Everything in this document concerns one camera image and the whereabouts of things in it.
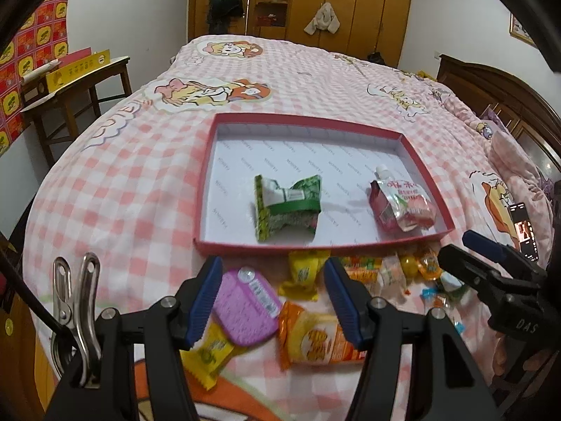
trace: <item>yellow box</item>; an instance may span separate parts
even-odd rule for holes
[[[107,65],[110,61],[111,56],[109,54],[109,49],[74,61],[65,67],[47,74],[47,89],[49,93],[52,93],[90,71]]]

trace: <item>yellow snack wrapper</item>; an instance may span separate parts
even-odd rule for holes
[[[308,312],[285,302],[279,314],[280,367],[292,364],[325,365],[362,362],[366,351],[357,351],[345,340],[335,315]]]
[[[288,264],[292,280],[282,283],[278,294],[299,301],[317,301],[315,280],[330,254],[329,250],[291,251]]]
[[[217,376],[228,360],[246,348],[232,344],[216,323],[210,323],[203,345],[196,350],[180,351],[181,362],[207,391],[217,383]]]

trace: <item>purple candy box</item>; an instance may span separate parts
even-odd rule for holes
[[[243,267],[223,275],[212,309],[233,344],[253,346],[277,331],[281,307],[266,278]]]

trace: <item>smartphone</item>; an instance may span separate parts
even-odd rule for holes
[[[508,207],[514,228],[520,242],[520,252],[531,261],[538,261],[538,245],[534,237],[532,224],[529,222],[528,211],[523,202]]]

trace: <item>candy wrapper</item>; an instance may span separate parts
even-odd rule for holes
[[[246,351],[233,345],[216,323],[210,323],[203,345],[196,350],[180,351],[181,362],[207,391],[212,389],[218,373],[235,355]]]
[[[419,261],[419,272],[425,280],[433,281],[440,278],[442,269],[438,264],[437,253],[431,248],[422,248],[415,256]]]
[[[370,185],[370,206],[384,230],[406,232],[434,225],[437,210],[421,186],[394,179],[375,180]]]
[[[347,271],[351,280],[357,280],[364,284],[371,295],[376,292],[376,280],[378,270],[382,265],[382,258],[370,256],[344,256],[340,258],[341,264]]]
[[[362,362],[366,351],[357,351],[347,342],[335,315],[312,313],[285,302],[279,315],[280,367],[294,363],[325,365],[335,362]]]
[[[408,279],[414,278],[422,269],[421,263],[412,251],[399,253],[399,262],[405,277]]]
[[[291,251],[288,264],[292,280],[281,284],[279,295],[300,301],[317,301],[315,280],[329,255],[329,250]]]
[[[464,330],[466,330],[465,326],[461,322],[458,311],[452,305],[452,302],[447,294],[441,293],[434,288],[425,288],[421,292],[421,298],[425,306],[425,315],[430,309],[440,307],[446,312],[446,315],[450,318],[450,321],[458,333],[461,334]]]
[[[407,288],[407,280],[397,255],[389,255],[382,258],[382,264],[378,273],[378,285],[382,289],[390,286],[399,287],[401,290]]]
[[[281,188],[276,180],[255,176],[256,236],[266,241],[285,226],[300,226],[315,234],[322,211],[320,197],[322,178],[313,175]]]

